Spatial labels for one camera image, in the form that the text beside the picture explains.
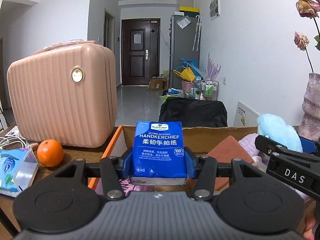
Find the rose stem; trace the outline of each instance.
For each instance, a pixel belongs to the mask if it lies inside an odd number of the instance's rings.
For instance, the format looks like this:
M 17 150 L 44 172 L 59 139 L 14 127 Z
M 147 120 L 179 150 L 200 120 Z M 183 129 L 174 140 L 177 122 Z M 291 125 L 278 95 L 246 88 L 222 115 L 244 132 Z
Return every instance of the rose stem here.
M 311 70 L 312 70 L 312 72 L 313 72 L 313 68 L 312 68 L 312 64 L 311 64 L 311 61 L 310 61 L 310 58 L 309 58 L 309 54 L 308 54 L 307 48 L 306 48 L 306 53 L 307 53 L 308 60 L 309 60 L 310 66 L 311 66 Z
M 318 27 L 318 24 L 317 24 L 317 21 L 316 21 L 316 18 L 313 18 L 315 20 L 315 23 L 316 23 L 316 26 L 317 26 L 317 30 L 318 30 L 318 34 L 319 34 L 319 38 L 320 38 L 320 31 L 319 31 L 319 27 Z

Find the vase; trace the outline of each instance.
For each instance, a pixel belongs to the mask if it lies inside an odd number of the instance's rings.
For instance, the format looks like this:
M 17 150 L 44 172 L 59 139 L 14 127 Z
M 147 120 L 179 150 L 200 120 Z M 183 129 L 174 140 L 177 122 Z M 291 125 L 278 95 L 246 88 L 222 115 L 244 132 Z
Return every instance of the vase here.
M 320 137 L 320 75 L 310 73 L 307 90 L 302 104 L 304 115 L 298 129 L 298 134 L 309 140 L 319 140 Z

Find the leaf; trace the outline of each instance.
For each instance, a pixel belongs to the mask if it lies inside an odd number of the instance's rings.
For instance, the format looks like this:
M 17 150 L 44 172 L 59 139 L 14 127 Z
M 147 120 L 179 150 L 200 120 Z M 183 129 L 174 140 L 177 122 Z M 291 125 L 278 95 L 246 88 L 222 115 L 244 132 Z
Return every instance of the leaf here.
M 12 175 L 7 174 L 7 175 L 5 176 L 5 178 L 4 178 L 4 184 L 5 184 L 5 185 L 12 185 L 12 184 L 13 184 L 12 178 L 13 178 Z

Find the pink suitcase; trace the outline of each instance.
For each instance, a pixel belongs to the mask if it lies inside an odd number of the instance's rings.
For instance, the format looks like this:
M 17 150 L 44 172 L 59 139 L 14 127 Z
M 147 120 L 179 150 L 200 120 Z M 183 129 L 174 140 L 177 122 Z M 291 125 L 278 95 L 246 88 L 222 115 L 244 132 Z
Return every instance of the pink suitcase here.
M 95 41 L 44 48 L 13 62 L 7 79 L 14 117 L 27 140 L 95 148 L 115 126 L 115 56 Z

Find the brown cloth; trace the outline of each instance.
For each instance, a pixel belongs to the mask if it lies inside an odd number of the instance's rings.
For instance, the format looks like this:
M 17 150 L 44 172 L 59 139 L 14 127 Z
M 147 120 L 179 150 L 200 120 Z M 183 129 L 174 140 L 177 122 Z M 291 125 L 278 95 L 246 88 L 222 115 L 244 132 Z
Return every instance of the brown cloth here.
M 208 155 L 217 159 L 219 163 L 231 163 L 234 158 L 240 158 L 246 162 L 252 164 L 254 160 L 251 156 L 242 148 L 242 146 L 232 136 L 227 137 L 221 143 L 219 143 L 214 149 L 212 149 Z M 192 188 L 196 184 L 196 179 L 188 179 Z M 215 191 L 221 191 L 228 187 L 228 178 L 216 178 L 214 186 Z

